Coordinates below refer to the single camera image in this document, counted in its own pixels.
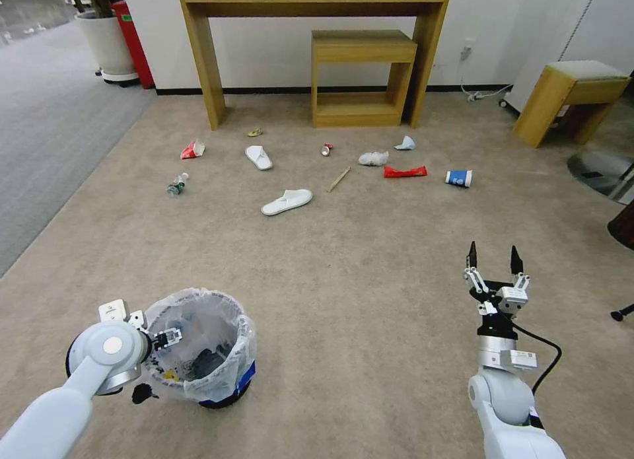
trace white plant pot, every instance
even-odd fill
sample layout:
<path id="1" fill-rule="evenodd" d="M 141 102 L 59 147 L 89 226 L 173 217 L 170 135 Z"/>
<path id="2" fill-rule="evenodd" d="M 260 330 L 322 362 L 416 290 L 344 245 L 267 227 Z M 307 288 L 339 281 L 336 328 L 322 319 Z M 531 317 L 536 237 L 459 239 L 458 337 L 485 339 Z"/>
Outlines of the white plant pot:
<path id="1" fill-rule="evenodd" d="M 94 11 L 87 11 L 75 18 L 106 81 L 123 82 L 139 77 L 116 17 L 96 18 Z"/>

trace power outlet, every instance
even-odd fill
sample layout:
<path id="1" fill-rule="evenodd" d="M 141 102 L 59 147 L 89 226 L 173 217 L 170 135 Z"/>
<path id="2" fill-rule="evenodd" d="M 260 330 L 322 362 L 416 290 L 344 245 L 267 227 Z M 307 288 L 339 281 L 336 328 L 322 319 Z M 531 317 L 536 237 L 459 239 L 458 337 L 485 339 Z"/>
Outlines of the power outlet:
<path id="1" fill-rule="evenodd" d="M 464 39 L 464 46 L 462 47 L 462 51 L 460 52 L 460 61 L 465 61 L 468 57 L 471 56 L 471 53 L 474 50 L 475 44 L 476 44 L 475 38 Z"/>

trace plant pot base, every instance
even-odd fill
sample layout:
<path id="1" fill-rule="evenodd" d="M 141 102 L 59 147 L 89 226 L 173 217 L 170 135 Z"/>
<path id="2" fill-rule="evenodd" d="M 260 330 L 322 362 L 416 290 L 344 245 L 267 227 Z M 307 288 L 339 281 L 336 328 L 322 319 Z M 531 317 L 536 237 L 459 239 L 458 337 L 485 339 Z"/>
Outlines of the plant pot base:
<path id="1" fill-rule="evenodd" d="M 105 71 L 101 72 L 101 77 L 108 83 L 125 83 L 127 81 L 133 81 L 134 79 L 138 79 L 139 75 L 137 73 L 128 73 L 123 75 L 111 75 L 106 73 Z"/>

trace wire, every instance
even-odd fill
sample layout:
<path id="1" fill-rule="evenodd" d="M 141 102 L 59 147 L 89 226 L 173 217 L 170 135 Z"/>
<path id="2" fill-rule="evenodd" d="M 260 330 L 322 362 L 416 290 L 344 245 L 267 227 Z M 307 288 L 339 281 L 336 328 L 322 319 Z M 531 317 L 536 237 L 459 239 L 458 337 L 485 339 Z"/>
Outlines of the wire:
<path id="1" fill-rule="evenodd" d="M 511 86 L 513 86 L 513 84 L 506 85 L 502 89 L 499 89 L 499 90 L 497 90 L 495 92 L 492 92 L 491 94 L 482 94 L 480 91 L 469 92 L 469 91 L 467 91 L 464 88 L 463 78 L 464 78 L 464 76 L 461 75 L 460 76 L 460 89 L 462 89 L 462 92 L 468 96 L 467 100 L 469 100 L 469 101 L 480 100 L 480 99 L 484 99 L 484 98 L 487 98 L 487 97 L 496 96 L 500 92 L 502 92 L 502 91 L 510 88 Z"/>
<path id="2" fill-rule="evenodd" d="M 557 364 L 557 362 L 561 359 L 561 356 L 563 354 L 563 352 L 561 350 L 561 347 L 558 346 L 558 344 L 556 344 L 555 342 L 551 342 L 550 340 L 547 340 L 547 339 L 545 339 L 543 337 L 540 337 L 539 335 L 536 335 L 536 334 L 533 334 L 532 332 L 529 332 L 528 330 L 526 330 L 524 328 L 521 328 L 519 325 L 515 324 L 515 322 L 513 322 L 510 318 L 507 318 L 506 316 L 502 316 L 502 317 L 507 319 L 511 323 L 513 328 L 516 328 L 517 330 L 519 330 L 523 334 L 526 334 L 529 337 L 534 338 L 535 340 L 539 340 L 540 342 L 543 342 L 546 345 L 550 345 L 551 347 L 553 347 L 554 349 L 557 350 L 557 355 L 555 356 L 555 359 L 551 362 L 550 365 L 548 365 L 548 368 L 546 370 L 544 370 L 544 372 L 540 375 L 540 377 L 537 379 L 537 381 L 533 385 L 532 391 L 533 391 L 533 396 L 534 396 L 535 393 L 537 392 L 537 389 L 540 387 L 540 384 L 542 383 L 542 381 L 544 381 L 544 379 L 553 370 L 553 368 L 555 368 L 555 365 Z"/>

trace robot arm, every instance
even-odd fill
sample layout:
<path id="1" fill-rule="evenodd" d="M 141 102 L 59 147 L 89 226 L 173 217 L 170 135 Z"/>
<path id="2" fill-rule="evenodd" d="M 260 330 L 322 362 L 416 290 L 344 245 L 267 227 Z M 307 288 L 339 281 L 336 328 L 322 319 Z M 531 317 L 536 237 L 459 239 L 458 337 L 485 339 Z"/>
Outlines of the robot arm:
<path id="1" fill-rule="evenodd" d="M 537 368 L 535 353 L 516 349 L 513 330 L 512 319 L 528 302 L 530 276 L 523 268 L 513 246 L 512 282 L 484 281 L 477 270 L 475 242 L 471 245 L 464 279 L 479 302 L 482 327 L 477 331 L 479 369 L 469 380 L 469 399 L 484 432 L 487 459 L 565 459 L 542 426 L 533 392 L 515 375 Z"/>
<path id="2" fill-rule="evenodd" d="M 151 335 L 143 312 L 128 314 L 122 299 L 102 305 L 99 313 L 101 322 L 87 328 L 69 349 L 66 383 L 27 407 L 0 440 L 0 457 L 63 459 L 90 421 L 92 397 L 121 391 L 141 375 L 141 363 L 152 349 L 182 339 L 177 329 Z"/>

